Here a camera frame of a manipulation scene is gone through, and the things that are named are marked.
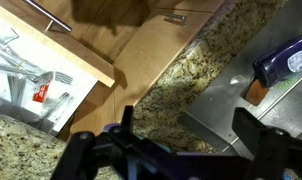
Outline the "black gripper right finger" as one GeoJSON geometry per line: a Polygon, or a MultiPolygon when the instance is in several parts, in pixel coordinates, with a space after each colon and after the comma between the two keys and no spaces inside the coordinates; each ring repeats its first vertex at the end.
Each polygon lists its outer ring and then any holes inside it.
{"type": "Polygon", "coordinates": [[[302,178],[302,139],[264,125],[242,107],[234,111],[232,129],[254,155],[246,180],[281,180],[286,169],[302,178]]]}

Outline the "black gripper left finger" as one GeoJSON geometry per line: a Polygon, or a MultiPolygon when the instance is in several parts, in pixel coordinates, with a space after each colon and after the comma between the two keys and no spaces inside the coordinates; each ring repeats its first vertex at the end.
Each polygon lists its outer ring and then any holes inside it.
{"type": "Polygon", "coordinates": [[[93,180],[97,168],[92,167],[89,159],[94,145],[92,132],[78,132],[69,139],[50,180],[93,180]]]}

